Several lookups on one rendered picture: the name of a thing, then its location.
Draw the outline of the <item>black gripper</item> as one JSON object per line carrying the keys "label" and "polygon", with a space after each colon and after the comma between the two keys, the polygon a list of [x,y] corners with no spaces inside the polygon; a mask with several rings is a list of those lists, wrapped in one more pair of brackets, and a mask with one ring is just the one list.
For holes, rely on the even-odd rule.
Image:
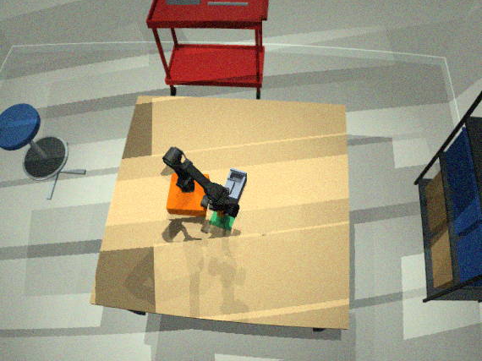
{"label": "black gripper", "polygon": [[[209,206],[208,206],[209,204]],[[207,206],[209,207],[209,210],[210,211],[223,211],[222,214],[225,215],[225,216],[230,216],[230,217],[233,217],[233,218],[236,218],[237,217],[237,214],[238,214],[238,211],[240,209],[240,207],[238,207],[237,211],[231,215],[229,214],[228,212],[226,212],[225,210],[223,210],[221,207],[218,207],[216,205],[214,205],[208,198],[207,198],[207,195],[205,194],[200,202],[200,206],[203,207],[203,208],[206,208],[207,209]]]}

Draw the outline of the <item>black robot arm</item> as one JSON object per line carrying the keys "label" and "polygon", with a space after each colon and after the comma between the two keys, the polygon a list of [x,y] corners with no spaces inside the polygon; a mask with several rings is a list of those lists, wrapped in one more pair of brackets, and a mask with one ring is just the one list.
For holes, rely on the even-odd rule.
{"label": "black robot arm", "polygon": [[[182,155],[184,161],[181,163]],[[202,174],[178,147],[171,147],[162,157],[162,160],[169,167],[174,169],[178,175],[176,185],[183,190],[184,193],[194,192],[194,181],[198,183],[207,195],[207,198],[216,206],[233,215],[239,204],[229,199],[229,188],[223,187],[221,184],[211,182],[204,174]]]}

